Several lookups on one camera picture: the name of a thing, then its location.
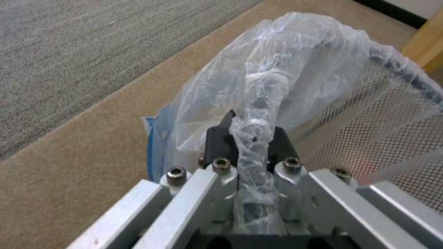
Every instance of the gray carpet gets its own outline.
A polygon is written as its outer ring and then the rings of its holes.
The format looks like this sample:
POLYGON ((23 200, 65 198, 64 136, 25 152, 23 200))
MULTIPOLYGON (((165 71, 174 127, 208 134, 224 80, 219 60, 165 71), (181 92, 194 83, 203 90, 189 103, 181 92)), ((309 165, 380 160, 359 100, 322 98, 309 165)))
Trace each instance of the gray carpet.
POLYGON ((0 3, 0 161, 260 0, 0 3))

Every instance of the wall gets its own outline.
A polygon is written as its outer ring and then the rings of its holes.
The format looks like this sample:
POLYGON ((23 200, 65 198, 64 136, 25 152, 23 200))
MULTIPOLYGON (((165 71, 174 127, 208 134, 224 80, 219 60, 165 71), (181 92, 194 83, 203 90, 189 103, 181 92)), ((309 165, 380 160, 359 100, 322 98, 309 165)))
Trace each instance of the wall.
POLYGON ((430 19, 443 8, 443 0, 385 0, 418 16, 430 19))

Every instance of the clear plastic bag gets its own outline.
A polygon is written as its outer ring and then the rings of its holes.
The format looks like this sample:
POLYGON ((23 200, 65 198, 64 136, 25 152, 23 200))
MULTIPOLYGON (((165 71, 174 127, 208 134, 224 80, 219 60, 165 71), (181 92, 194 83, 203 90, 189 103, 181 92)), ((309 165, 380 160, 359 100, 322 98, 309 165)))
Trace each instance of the clear plastic bag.
MULTIPOLYGON (((432 131, 442 132, 441 96, 441 88, 419 67, 392 47, 371 41, 364 31, 328 16, 288 13, 247 30, 156 117, 144 119, 149 133, 148 176, 158 181, 176 165, 194 171, 206 130, 233 109, 237 117, 230 133, 239 149, 240 176, 235 230, 284 233, 278 195, 265 170, 275 126, 286 130, 308 170, 348 167, 360 183, 370 183, 378 179, 380 168, 374 164, 388 157, 383 150, 367 151, 374 143, 407 124, 426 125, 429 118, 437 120, 432 131)), ((421 156, 414 169, 428 158, 441 168, 441 153, 426 154, 443 146, 443 134, 432 139, 434 147, 410 154, 421 156)), ((408 148, 398 150, 407 152, 408 148)), ((410 168, 389 171, 383 179, 413 171, 410 168)), ((441 198, 439 193, 434 197, 441 198)))

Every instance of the metal bracket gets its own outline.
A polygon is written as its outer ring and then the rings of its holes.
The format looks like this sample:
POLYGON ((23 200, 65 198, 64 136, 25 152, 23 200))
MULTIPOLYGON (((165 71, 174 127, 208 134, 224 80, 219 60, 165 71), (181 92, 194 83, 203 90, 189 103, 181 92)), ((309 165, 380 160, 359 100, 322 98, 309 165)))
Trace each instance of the metal bracket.
POLYGON ((429 248, 443 248, 443 217, 389 182, 357 192, 429 248))
POLYGON ((133 248, 184 248, 195 231, 211 225, 221 189, 216 173, 197 169, 133 248))
POLYGON ((128 248, 169 200, 167 188, 141 180, 68 248, 128 248))
POLYGON ((362 248, 424 248, 329 169, 311 172, 299 184, 308 227, 322 234, 344 231, 362 248))

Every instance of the metal mesh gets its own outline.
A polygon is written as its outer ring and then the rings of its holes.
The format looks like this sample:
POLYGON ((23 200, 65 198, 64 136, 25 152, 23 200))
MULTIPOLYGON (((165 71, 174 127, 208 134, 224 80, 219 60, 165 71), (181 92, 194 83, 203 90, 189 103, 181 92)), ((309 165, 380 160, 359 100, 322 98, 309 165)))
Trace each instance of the metal mesh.
POLYGON ((305 166, 346 167, 360 184, 391 180, 443 214, 443 115, 426 82, 377 60, 358 79, 290 134, 305 166))

